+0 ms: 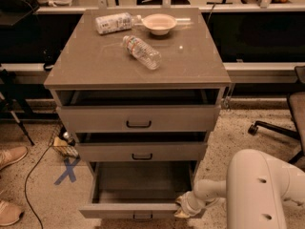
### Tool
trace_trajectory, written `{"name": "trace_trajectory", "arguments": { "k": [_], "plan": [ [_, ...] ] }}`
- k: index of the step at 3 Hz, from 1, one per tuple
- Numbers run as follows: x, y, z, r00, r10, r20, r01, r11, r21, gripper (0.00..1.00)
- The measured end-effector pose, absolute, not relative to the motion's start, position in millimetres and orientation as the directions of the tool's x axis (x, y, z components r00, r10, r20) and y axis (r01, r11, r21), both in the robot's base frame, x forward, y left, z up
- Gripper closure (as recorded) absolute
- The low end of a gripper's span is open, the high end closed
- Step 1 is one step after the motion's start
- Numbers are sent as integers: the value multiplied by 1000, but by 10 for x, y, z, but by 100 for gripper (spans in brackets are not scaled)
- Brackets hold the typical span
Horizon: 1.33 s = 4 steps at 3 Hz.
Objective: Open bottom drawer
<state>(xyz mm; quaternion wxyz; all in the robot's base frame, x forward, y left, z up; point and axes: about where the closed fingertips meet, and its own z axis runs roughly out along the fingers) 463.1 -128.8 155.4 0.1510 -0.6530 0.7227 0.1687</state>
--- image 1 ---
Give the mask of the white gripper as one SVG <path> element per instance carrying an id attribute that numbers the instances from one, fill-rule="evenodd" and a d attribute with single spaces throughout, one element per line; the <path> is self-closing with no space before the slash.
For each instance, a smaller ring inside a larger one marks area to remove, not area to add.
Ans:
<path id="1" fill-rule="evenodd" d="M 207 205 L 207 203 L 199 199 L 194 192 L 187 192 L 182 196 L 179 196 L 175 202 L 181 206 L 174 216 L 180 219 L 188 219 L 198 215 Z"/>

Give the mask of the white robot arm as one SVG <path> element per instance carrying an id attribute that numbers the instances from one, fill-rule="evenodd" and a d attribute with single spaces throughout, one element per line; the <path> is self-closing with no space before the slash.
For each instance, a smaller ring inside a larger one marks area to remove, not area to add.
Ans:
<path id="1" fill-rule="evenodd" d="M 176 199 L 178 218 L 190 218 L 224 200 L 227 229 L 287 229 L 283 202 L 305 201 L 302 170 L 264 152 L 245 149 L 231 159 L 222 181 L 198 180 Z"/>

